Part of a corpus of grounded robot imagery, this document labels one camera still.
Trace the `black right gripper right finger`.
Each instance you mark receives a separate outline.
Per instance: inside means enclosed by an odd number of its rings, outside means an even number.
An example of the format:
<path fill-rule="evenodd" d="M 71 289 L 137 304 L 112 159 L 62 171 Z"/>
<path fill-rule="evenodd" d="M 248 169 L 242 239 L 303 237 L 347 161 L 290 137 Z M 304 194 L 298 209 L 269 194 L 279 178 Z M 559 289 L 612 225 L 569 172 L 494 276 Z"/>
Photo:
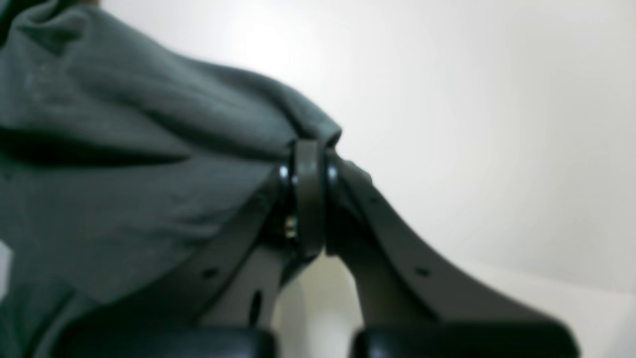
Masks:
<path fill-rule="evenodd" d="M 352 358 L 578 358 L 569 328 L 488 287 L 421 239 L 368 177 L 328 150 L 329 255 L 356 284 Z"/>

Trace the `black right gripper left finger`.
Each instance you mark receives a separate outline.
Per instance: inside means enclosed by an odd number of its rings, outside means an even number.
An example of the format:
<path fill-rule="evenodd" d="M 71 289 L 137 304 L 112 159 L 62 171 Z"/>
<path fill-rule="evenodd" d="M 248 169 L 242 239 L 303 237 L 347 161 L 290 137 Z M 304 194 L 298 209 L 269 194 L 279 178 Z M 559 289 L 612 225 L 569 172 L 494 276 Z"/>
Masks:
<path fill-rule="evenodd" d="M 276 299 L 324 246 L 322 163 L 316 141 L 296 141 L 209 244 L 70 324 L 52 356 L 276 358 Z"/>

